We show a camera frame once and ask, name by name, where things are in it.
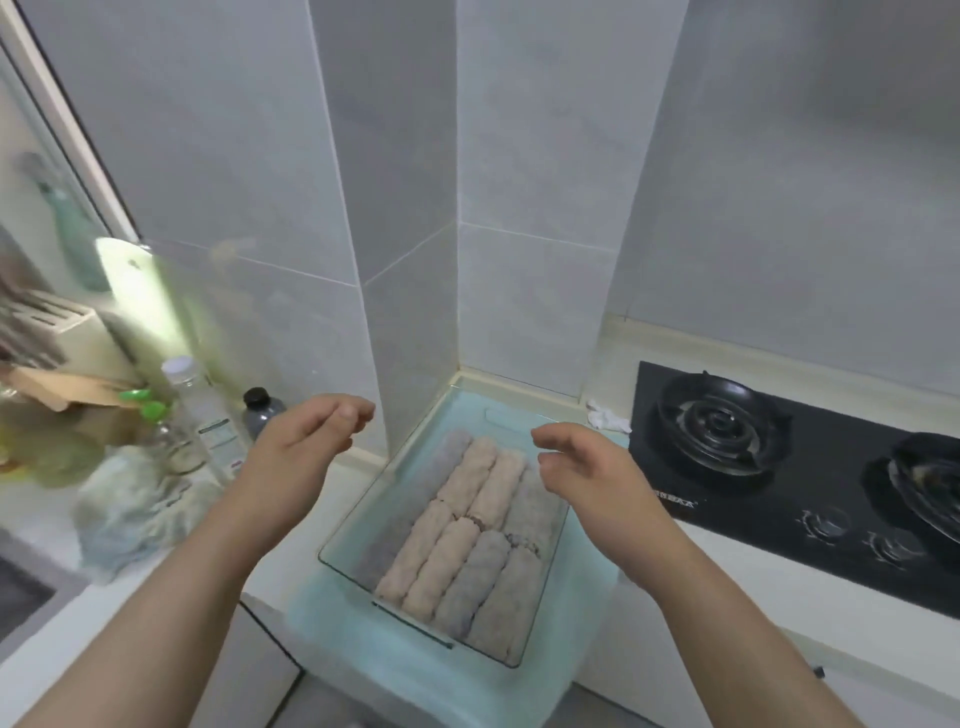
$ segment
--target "green glass bottle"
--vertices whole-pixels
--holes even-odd
[[[100,237],[100,232],[96,226],[63,188],[43,157],[36,152],[28,152],[21,157],[20,164],[53,210],[57,241],[77,283],[95,293],[109,291],[107,274],[97,255],[96,239]]]

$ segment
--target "black bottle cap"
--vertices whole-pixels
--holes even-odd
[[[243,393],[243,403],[250,409],[263,409],[270,404],[270,394],[263,387],[253,387]]]

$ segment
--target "white countertop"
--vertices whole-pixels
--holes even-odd
[[[613,318],[604,324],[585,396],[629,417],[641,359],[688,371],[707,368],[793,400],[960,437],[957,398]],[[307,519],[254,570],[247,594],[283,611],[318,567],[319,546],[375,475],[355,460],[342,462],[331,467]],[[69,520],[74,492],[0,485],[0,526],[75,569],[79,549]],[[932,696],[960,706],[960,620],[701,528],[684,529],[807,653],[819,649],[824,662],[846,661],[870,679],[897,680],[900,691],[915,699]],[[0,664],[0,728],[12,726],[53,684],[159,561],[130,567],[107,586],[88,587]]]
[[[338,461],[350,463],[342,456]],[[317,567],[319,545],[374,476],[370,466],[335,462],[317,505],[257,565],[244,592],[282,610]],[[76,487],[44,490],[33,483],[0,484],[0,527],[60,566],[77,570],[80,547],[69,515],[76,492]],[[0,663],[0,728],[13,726],[57,681],[162,559],[158,554],[127,567],[107,585],[88,586]]]

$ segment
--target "left hand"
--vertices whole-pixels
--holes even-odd
[[[373,410],[361,397],[319,395],[267,423],[217,509],[244,531],[245,544],[258,546],[257,558],[310,512],[330,462],[350,448]]]

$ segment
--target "hand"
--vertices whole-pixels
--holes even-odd
[[[310,512],[330,462],[350,448],[373,410],[360,397],[319,395],[267,423],[218,509],[245,545],[259,549],[255,558]]]
[[[531,434],[538,448],[559,451],[538,457],[543,485],[569,502],[594,545],[630,578],[645,581],[659,555],[685,540],[624,448],[571,423]]]

